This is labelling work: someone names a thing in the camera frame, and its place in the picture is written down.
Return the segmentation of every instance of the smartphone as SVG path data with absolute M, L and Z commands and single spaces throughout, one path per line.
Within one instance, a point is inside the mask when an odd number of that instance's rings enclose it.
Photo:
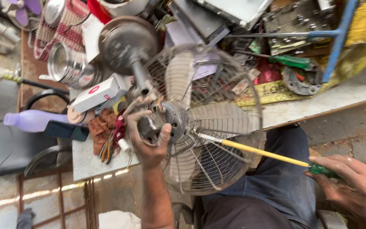
M 85 141 L 90 131 L 88 127 L 50 120 L 43 134 L 50 137 L 69 138 L 77 141 Z

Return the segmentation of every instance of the fan motor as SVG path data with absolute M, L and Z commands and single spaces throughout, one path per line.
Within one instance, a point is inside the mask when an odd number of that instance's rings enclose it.
M 148 140 L 152 144 L 158 141 L 159 133 L 163 125 L 170 123 L 170 144 L 175 144 L 183 135 L 186 134 L 189 125 L 187 111 L 176 102 L 161 102 L 161 110 L 157 103 L 150 106 L 151 115 L 147 115 L 138 122 L 138 131 L 141 138 Z

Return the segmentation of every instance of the purple plastic bottle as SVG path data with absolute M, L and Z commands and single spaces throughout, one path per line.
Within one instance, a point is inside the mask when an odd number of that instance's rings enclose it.
M 54 114 L 41 110 L 25 110 L 20 113 L 7 113 L 4 125 L 16 126 L 26 132 L 43 132 L 50 120 L 69 123 L 66 114 Z

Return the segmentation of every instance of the cardboard box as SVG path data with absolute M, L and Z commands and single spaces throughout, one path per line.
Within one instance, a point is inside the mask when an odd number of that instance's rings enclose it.
M 117 79 L 112 76 L 108 80 L 105 80 L 94 87 L 81 92 L 74 101 L 72 107 L 79 113 L 85 112 L 86 110 L 89 110 L 90 108 L 93 108 L 115 97 L 120 90 L 121 88 L 117 82 Z

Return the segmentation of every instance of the black hose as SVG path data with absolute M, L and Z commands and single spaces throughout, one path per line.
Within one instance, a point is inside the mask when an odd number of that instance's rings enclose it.
M 32 85 L 32 86 L 35 86 L 35 87 L 39 87 L 39 88 L 43 88 L 43 89 L 54 89 L 54 90 L 57 90 L 57 91 L 60 91 L 60 92 L 64 93 L 65 95 L 69 95 L 69 91 L 68 90 L 56 88 L 56 87 L 49 86 L 49 85 L 46 85 L 46 84 L 37 83 L 37 82 L 30 81 L 30 80 L 27 80 L 27 79 L 23 79 L 22 80 L 22 83 L 23 84 L 29 84 L 29 85 Z

